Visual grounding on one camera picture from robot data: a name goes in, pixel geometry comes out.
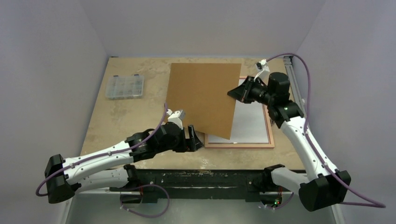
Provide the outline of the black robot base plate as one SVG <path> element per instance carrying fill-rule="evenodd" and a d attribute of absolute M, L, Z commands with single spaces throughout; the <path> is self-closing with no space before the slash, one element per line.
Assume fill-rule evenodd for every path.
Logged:
<path fill-rule="evenodd" d="M 143 203 L 158 199 L 244 200 L 278 207 L 288 190 L 269 183 L 263 170 L 127 168 L 127 184 L 112 192 L 137 192 Z"/>

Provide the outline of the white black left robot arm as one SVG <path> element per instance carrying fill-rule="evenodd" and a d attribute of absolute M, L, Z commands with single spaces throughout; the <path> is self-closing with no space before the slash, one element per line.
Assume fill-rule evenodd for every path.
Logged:
<path fill-rule="evenodd" d="M 192 125 L 184 128 L 167 122 L 156 129 L 135 133 L 120 143 L 80 157 L 50 157 L 44 175 L 50 204 L 66 201 L 75 194 L 109 187 L 133 191 L 141 185 L 133 163 L 154 158 L 171 150 L 195 152 L 204 146 Z"/>

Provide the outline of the clear plastic organizer box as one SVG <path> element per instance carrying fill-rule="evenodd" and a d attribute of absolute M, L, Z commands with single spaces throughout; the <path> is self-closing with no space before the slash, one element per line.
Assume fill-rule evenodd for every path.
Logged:
<path fill-rule="evenodd" d="M 145 77 L 134 74 L 111 76 L 106 85 L 105 97 L 110 100 L 142 98 Z"/>

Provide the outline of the sunset photo print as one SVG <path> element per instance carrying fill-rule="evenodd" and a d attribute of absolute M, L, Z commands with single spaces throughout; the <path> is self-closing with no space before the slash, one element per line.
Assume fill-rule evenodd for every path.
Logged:
<path fill-rule="evenodd" d="M 208 135 L 208 143 L 269 143 L 266 112 L 262 104 L 236 101 L 230 139 Z"/>

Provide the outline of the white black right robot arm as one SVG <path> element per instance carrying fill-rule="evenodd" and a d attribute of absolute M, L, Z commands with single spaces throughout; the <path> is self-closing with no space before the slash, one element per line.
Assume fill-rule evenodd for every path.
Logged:
<path fill-rule="evenodd" d="M 264 169 L 260 184 L 273 190 L 277 186 L 298 195 L 308 211 L 342 203 L 347 194 L 351 176 L 340 171 L 327 158 L 306 127 L 306 118 L 299 105 L 290 99 L 290 80 L 281 72 L 269 75 L 265 84 L 259 77 L 248 76 L 238 87 L 228 91 L 233 99 L 250 104 L 257 102 L 267 107 L 269 117 L 286 135 L 305 168 L 305 175 L 295 173 L 282 164 Z"/>

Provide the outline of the pink wooden picture frame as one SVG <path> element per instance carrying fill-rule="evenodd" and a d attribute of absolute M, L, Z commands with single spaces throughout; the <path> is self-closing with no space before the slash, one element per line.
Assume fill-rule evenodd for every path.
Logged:
<path fill-rule="evenodd" d="M 269 133 L 269 143 L 268 144 L 259 144 L 259 143 L 237 143 L 237 144 L 225 144 L 225 143 L 208 143 L 208 135 L 209 134 L 205 134 L 205 138 L 204 138 L 204 144 L 205 144 L 205 148 L 243 148 L 243 149 L 273 149 L 275 147 L 275 141 L 274 141 L 274 136 L 273 136 L 273 131 L 272 131 L 272 127 L 271 127 L 271 122 L 270 122 L 270 118 L 268 115 L 268 110 L 266 108 L 265 105 L 263 105 L 263 107 L 265 108 L 265 112 L 266 112 L 266 122 L 267 122 L 267 131 Z"/>

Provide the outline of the brown cardboard backing board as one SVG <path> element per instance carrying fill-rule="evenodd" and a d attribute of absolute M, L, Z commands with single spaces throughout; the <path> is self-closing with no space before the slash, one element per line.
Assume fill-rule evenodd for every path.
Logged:
<path fill-rule="evenodd" d="M 183 125 L 229 139 L 239 85 L 240 63 L 172 63 L 166 95 L 168 108 L 185 112 Z"/>

